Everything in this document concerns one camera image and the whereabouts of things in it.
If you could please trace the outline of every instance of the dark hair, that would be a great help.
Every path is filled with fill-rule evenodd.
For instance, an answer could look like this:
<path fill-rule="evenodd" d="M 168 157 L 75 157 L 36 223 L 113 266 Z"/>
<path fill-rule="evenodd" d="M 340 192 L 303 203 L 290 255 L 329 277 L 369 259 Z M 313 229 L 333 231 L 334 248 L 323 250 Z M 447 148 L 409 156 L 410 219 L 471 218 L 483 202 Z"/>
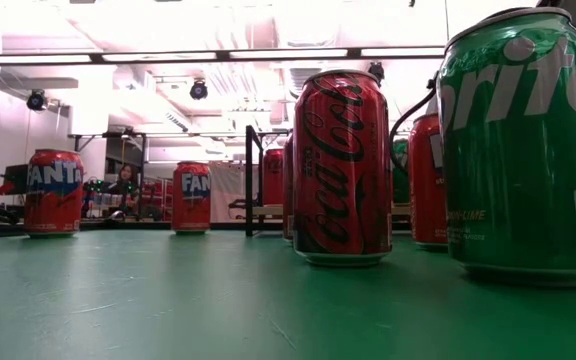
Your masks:
<path fill-rule="evenodd" d="M 128 168 L 130 169 L 130 182 L 133 183 L 134 185 L 137 185 L 137 169 L 135 169 L 132 165 L 129 164 L 124 164 L 120 169 L 119 172 L 117 173 L 118 175 L 118 181 L 122 181 L 123 179 L 121 178 L 121 172 L 125 169 Z"/>

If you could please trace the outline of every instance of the green table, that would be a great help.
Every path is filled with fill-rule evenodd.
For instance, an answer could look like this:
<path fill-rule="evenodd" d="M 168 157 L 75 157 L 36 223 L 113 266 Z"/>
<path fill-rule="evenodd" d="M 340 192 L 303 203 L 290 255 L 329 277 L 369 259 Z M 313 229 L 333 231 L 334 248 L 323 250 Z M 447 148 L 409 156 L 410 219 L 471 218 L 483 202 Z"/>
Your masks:
<path fill-rule="evenodd" d="M 472 282 L 406 237 L 369 269 L 279 234 L 0 238 L 7 359 L 576 360 L 576 290 Z"/>

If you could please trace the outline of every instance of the red soda can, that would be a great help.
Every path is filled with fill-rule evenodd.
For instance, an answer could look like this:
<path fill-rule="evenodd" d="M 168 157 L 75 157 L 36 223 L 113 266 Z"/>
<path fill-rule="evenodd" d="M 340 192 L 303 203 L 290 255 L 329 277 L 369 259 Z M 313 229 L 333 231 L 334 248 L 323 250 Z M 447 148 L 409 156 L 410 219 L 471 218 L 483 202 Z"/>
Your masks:
<path fill-rule="evenodd" d="M 295 107 L 294 246 L 330 266 L 390 253 L 388 110 L 377 79 L 334 70 L 310 77 Z"/>
<path fill-rule="evenodd" d="M 264 205 L 281 205 L 284 202 L 283 193 L 283 149 L 269 149 L 264 156 L 263 167 L 263 200 Z"/>
<path fill-rule="evenodd" d="M 24 229 L 31 237 L 79 231 L 84 168 L 72 151 L 37 150 L 28 163 Z"/>
<path fill-rule="evenodd" d="M 210 168 L 182 161 L 172 180 L 172 230 L 205 232 L 210 229 Z"/>
<path fill-rule="evenodd" d="M 283 230 L 284 240 L 292 242 L 293 205 L 292 205 L 292 135 L 284 144 L 284 205 L 283 205 Z"/>
<path fill-rule="evenodd" d="M 422 249 L 447 251 L 446 189 L 437 114 L 415 120 L 408 146 L 412 237 Z"/>

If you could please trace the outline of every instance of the white wall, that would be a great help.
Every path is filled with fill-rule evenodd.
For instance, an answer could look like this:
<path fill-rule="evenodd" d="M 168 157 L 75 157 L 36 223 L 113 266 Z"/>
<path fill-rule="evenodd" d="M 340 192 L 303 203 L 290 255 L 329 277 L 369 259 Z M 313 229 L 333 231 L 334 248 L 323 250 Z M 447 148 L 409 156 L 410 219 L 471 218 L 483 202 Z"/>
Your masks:
<path fill-rule="evenodd" d="M 0 173 L 6 166 L 28 163 L 36 149 L 73 150 L 74 140 L 67 138 L 69 128 L 67 117 L 30 111 L 25 100 L 0 90 Z"/>

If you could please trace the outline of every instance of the sprite can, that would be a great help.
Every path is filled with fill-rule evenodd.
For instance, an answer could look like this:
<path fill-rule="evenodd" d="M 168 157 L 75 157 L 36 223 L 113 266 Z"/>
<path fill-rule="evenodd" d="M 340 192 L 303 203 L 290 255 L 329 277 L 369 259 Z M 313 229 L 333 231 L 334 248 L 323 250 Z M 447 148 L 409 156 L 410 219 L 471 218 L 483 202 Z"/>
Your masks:
<path fill-rule="evenodd" d="M 576 29 L 558 8 L 486 19 L 438 77 L 451 255 L 472 275 L 576 286 Z"/>
<path fill-rule="evenodd" d="M 398 139 L 392 143 L 392 151 L 399 164 L 408 169 L 408 139 Z M 410 180 L 408 172 L 397 166 L 392 166 L 393 201 L 395 204 L 408 204 L 410 202 Z"/>

